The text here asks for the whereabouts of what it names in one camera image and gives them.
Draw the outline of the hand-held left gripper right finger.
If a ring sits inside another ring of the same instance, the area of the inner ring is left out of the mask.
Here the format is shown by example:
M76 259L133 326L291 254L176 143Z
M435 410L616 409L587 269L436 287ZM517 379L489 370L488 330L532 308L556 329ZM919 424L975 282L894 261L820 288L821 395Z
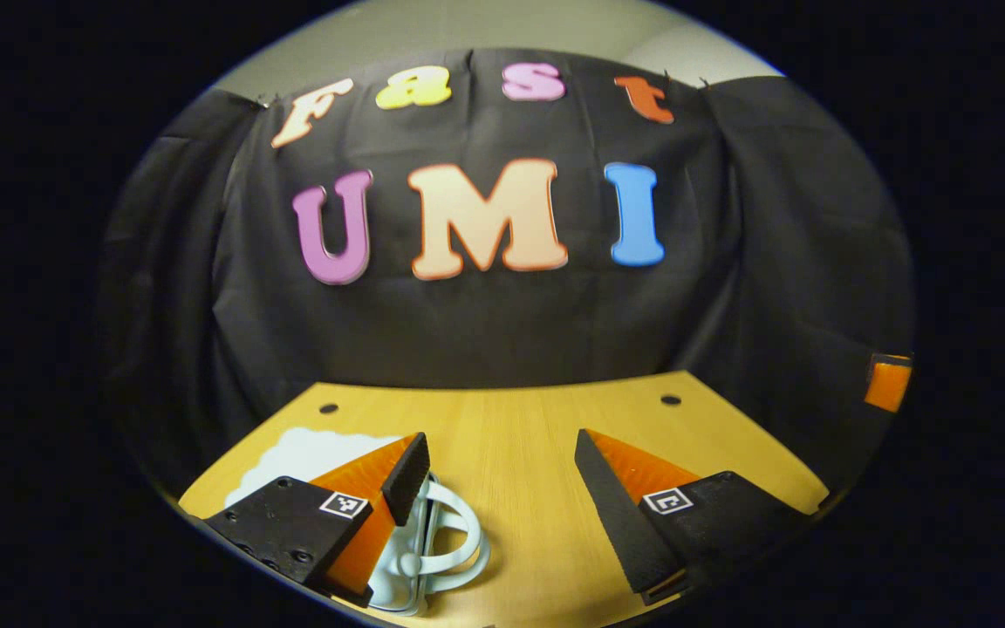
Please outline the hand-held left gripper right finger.
M587 428L578 430L574 461L646 605L729 580L812 520L734 470L699 476Z

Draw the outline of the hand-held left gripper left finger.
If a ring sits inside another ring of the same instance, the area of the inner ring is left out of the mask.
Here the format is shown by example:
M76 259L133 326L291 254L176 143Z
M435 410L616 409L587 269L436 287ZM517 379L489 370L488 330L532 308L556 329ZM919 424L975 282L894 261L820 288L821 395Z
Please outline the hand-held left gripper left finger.
M366 607L368 581L429 468L426 436L411 433L314 480L280 474L206 524L304 588Z

